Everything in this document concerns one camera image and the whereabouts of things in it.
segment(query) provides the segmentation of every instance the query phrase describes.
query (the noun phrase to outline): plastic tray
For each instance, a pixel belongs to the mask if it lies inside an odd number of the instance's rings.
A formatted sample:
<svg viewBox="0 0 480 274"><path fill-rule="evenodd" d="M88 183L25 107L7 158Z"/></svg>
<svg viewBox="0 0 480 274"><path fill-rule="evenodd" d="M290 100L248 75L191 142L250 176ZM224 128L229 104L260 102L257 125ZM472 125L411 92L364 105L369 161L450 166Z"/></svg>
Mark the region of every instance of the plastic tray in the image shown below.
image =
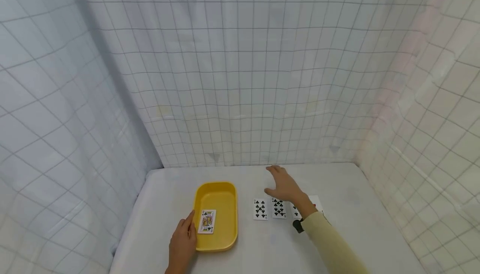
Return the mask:
<svg viewBox="0 0 480 274"><path fill-rule="evenodd" d="M195 225L198 229L202 210L215 209L214 233L197 235L197 251L220 252L234 245L238 235L237 190L230 182L208 182L195 194Z"/></svg>

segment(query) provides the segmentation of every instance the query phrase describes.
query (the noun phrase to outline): beige sleeve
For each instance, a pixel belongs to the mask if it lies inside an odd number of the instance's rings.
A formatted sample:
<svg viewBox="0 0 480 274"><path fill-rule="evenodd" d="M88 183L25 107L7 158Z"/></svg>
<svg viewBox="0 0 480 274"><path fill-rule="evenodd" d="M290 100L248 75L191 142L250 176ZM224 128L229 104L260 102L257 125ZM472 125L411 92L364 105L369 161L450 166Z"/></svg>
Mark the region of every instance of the beige sleeve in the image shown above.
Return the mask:
<svg viewBox="0 0 480 274"><path fill-rule="evenodd" d="M347 242L320 212L309 215L301 226L317 247L330 274L368 274Z"/></svg>

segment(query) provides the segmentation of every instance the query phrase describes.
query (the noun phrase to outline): tabletop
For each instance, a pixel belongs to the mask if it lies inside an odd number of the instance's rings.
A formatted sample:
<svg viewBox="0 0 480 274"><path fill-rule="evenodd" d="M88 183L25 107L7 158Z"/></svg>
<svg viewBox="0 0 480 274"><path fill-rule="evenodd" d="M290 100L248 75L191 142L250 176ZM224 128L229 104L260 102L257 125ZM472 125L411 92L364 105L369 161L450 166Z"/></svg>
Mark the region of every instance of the tabletop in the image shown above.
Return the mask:
<svg viewBox="0 0 480 274"><path fill-rule="evenodd" d="M425 271L361 170L351 163L284 165L300 188L318 195L325 216L372 274ZM226 252L200 253L191 273L328 273L306 233L287 219L255 221L253 198L275 183L265 166L152 170L135 203L110 273L163 273L178 221L192 210L196 189L228 181L238 195L238 239Z"/></svg>

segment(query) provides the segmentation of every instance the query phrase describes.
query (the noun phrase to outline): hand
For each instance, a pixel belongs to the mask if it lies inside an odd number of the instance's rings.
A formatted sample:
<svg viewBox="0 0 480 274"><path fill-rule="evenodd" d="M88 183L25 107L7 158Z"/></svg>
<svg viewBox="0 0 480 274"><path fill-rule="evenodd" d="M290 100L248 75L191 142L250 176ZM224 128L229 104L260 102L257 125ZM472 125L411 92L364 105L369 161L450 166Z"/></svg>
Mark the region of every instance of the hand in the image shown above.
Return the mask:
<svg viewBox="0 0 480 274"><path fill-rule="evenodd" d="M288 175L285 168L274 165L266 169L272 173L276 185L275 189L265 189L267 195L292 202L304 219L317 211L317 208L312 204L308 195L305 194L295 180Z"/></svg>
<svg viewBox="0 0 480 274"><path fill-rule="evenodd" d="M184 274L196 252L197 230L193 223L195 210L180 220L170 240L168 268L165 274Z"/></svg>
<svg viewBox="0 0 480 274"><path fill-rule="evenodd" d="M272 173L276 188L265 189L265 193L277 199L290 202L294 202L296 199L304 195L294 179L288 175L285 168L274 165L269 166L266 169Z"/></svg>

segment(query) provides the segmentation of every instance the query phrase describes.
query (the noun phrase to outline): forearm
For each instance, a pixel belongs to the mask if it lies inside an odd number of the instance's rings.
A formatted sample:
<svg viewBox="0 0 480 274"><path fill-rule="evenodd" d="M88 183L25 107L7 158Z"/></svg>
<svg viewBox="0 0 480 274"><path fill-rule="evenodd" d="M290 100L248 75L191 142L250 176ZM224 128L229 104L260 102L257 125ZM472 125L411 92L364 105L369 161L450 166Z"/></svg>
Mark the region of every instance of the forearm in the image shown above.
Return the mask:
<svg viewBox="0 0 480 274"><path fill-rule="evenodd" d="M343 237L317 211L306 194L293 203L303 217L302 227L316 246L330 274L367 274L367 269Z"/></svg>

